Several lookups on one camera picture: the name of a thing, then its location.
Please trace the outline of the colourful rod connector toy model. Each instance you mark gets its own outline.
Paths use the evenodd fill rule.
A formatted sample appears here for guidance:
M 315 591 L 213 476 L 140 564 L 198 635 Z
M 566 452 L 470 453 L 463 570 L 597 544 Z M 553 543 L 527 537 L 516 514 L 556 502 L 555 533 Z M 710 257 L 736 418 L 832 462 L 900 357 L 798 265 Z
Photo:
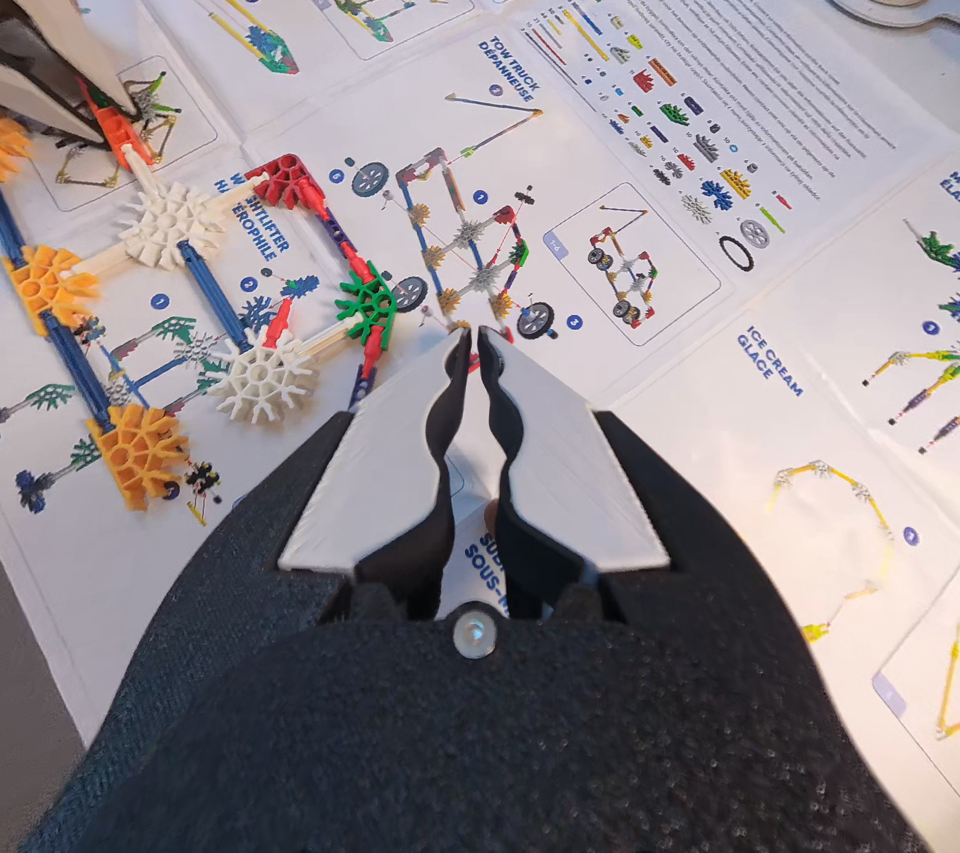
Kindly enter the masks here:
M 117 241 L 87 259 L 62 247 L 30 246 L 2 200 L 2 268 L 31 327 L 52 345 L 68 377 L 3 407 L 2 421 L 25 407 L 54 411 L 71 398 L 79 398 L 89 413 L 86 436 L 74 444 L 64 467 L 17 474 L 19 502 L 41 513 L 58 480 L 102 463 L 127 509 L 145 511 L 151 500 L 173 500 L 187 488 L 187 507 L 204 524 L 206 499 L 221 479 L 211 463 L 191 458 L 177 417 L 184 406 L 211 395 L 231 420 L 278 422 L 309 395 L 318 356 L 351 340 L 363 348 L 348 403 L 352 410 L 374 386 L 398 300 L 389 277 L 358 252 L 297 157 L 266 163 L 217 196 L 165 184 L 147 147 L 135 141 L 133 127 L 91 94 L 86 98 L 138 189 Z M 334 324 L 305 340 L 294 336 L 291 314 L 297 300 L 318 289 L 317 276 L 282 279 L 277 295 L 251 298 L 239 310 L 210 267 L 229 216 L 236 214 L 254 234 L 269 224 L 265 205 L 300 207 L 313 215 L 347 266 Z M 99 343 L 103 360 L 94 366 L 92 347 L 105 330 L 90 301 L 104 276 L 134 264 L 184 271 L 221 332 L 200 334 L 194 318 L 167 316 L 112 350 Z

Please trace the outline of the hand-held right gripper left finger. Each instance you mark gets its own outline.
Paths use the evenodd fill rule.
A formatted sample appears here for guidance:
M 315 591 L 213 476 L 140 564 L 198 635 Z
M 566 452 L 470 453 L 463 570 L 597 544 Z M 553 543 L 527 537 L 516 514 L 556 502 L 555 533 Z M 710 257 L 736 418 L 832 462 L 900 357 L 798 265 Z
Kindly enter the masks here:
M 359 404 L 281 554 L 282 570 L 381 583 L 410 613 L 437 613 L 455 527 L 445 459 L 471 351 L 470 330 L 457 330 Z

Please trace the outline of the toy building instruction sheet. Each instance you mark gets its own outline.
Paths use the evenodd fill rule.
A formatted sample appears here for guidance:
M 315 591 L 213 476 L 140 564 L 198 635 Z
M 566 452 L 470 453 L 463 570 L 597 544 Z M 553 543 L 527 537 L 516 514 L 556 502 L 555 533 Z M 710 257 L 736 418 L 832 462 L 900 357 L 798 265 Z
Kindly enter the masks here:
M 766 566 L 852 738 L 926 842 L 958 851 L 958 136 L 810 0 L 75 0 L 139 107 L 157 178 L 217 197 L 284 155 L 398 311 L 376 389 L 488 325 L 636 431 Z M 27 244 L 88 259 L 132 216 L 109 146 L 33 124 L 2 200 Z M 235 309 L 282 279 L 300 340 L 349 277 L 316 217 L 236 213 L 209 265 Z M 108 272 L 91 360 L 167 317 L 221 327 L 185 271 Z M 2 431 L 2 550 L 81 737 L 188 552 L 345 410 L 363 348 L 251 425 L 177 414 L 211 463 L 126 508 L 102 462 L 34 514 L 83 401 Z M 2 409 L 68 377 L 2 267 Z

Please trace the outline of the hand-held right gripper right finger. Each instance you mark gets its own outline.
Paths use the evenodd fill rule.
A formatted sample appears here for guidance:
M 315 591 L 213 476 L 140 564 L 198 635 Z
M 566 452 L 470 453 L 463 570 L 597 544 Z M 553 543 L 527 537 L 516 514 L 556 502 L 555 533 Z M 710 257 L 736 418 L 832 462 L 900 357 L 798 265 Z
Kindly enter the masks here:
M 555 607 L 571 583 L 670 559 L 587 401 L 491 329 L 478 352 L 506 461 L 496 542 L 508 583 Z

